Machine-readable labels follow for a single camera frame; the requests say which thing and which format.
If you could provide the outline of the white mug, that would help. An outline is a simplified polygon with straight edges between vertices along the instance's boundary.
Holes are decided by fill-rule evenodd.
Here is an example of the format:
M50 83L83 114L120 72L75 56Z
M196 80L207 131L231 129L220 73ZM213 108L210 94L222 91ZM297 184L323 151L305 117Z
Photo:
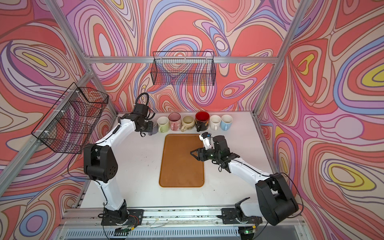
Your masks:
M219 130L221 127L221 121L222 121L222 118L218 115L210 116L210 120L209 120L210 129L213 131Z

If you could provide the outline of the light blue mug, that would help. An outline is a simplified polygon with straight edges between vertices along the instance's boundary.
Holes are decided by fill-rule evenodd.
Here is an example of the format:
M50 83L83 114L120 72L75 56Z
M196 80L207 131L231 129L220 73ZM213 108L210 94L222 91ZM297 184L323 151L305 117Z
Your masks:
M221 129L223 131L229 130L232 123L233 123L233 117L231 115L221 116Z

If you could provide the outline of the purple mug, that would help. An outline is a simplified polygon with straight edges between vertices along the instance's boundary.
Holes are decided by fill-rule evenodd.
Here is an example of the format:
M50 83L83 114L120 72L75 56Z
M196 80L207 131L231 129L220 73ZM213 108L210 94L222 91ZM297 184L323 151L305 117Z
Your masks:
M149 135L150 135L150 136L155 135L155 134L158 133L158 131L159 131L158 123L157 123L157 121L155 120L155 121L153 121L152 132L149 133Z

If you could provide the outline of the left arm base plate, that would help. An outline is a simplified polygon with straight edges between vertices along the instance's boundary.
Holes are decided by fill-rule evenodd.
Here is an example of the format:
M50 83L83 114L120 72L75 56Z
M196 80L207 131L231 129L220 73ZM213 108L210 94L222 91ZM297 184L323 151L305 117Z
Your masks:
M101 217L102 226L131 226L137 227L142 224L144 210L142 209L128 209L124 211L111 211L104 209Z

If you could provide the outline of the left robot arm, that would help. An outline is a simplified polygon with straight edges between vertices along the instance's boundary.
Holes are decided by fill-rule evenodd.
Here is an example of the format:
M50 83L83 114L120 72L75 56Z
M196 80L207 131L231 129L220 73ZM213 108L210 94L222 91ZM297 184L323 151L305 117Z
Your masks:
M104 197L102 225L122 226L128 224L130 214L127 202L123 198L115 176L118 163L114 151L129 137L137 132L142 137L153 131L148 104L135 104L134 110L118 117L117 125L102 139L84 148L84 173L94 181Z

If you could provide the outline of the beige speckled mug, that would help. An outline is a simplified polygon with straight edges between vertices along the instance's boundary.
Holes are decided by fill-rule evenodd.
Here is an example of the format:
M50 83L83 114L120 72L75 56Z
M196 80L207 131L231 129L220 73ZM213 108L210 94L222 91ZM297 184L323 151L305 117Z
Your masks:
M193 116L184 116L182 119L182 127L181 131L185 132L187 130L191 130L195 126L195 119Z

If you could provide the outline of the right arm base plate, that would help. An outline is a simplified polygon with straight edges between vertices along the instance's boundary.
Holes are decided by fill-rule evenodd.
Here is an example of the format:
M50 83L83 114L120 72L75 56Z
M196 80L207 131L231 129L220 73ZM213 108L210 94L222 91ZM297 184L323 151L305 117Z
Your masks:
M217 215L217 218L221 219L225 225L253 224L258 226L263 223L263 219L261 217L247 217L240 209L237 208L222 208L221 214Z

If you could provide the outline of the brown wooden tray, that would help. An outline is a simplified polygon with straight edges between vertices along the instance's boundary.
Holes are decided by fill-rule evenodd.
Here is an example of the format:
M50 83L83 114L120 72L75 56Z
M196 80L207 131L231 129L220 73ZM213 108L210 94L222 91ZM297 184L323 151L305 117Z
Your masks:
M200 188L205 183L204 163L191 151L203 147L198 134L169 134L165 138L159 185L162 188Z

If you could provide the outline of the light green mug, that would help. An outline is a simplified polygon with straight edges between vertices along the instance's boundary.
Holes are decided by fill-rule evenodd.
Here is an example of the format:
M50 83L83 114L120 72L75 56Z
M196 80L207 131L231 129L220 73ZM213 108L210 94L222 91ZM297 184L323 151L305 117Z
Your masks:
M160 133L167 133L170 130L170 121L168 117L159 117L157 119L158 131Z

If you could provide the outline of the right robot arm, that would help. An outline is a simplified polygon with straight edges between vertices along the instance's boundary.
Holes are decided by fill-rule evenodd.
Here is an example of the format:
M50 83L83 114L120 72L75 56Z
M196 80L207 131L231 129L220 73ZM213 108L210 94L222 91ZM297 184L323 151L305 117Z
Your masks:
M218 216L224 224L260 224L263 219L276 226L299 210L291 188L282 174L269 174L245 162L240 155L231 152L225 136L213 137L200 134L203 147L190 152L197 161L211 161L219 172L236 175L255 188L257 199L247 197L235 203L234 208L222 209Z

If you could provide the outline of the pink mug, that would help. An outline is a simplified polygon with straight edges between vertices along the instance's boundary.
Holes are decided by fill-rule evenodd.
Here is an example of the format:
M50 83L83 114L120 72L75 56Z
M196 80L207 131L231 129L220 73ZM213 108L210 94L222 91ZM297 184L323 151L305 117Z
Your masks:
M172 131L180 131L182 126L181 115L179 113L171 113L168 116L170 122L170 129Z

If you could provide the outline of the black patterned mug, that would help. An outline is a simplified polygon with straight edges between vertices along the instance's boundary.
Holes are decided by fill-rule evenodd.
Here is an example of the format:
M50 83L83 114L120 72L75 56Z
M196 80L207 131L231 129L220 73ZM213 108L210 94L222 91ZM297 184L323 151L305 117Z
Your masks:
M210 114L207 112L198 112L195 115L195 127L197 132L204 132L209 128Z

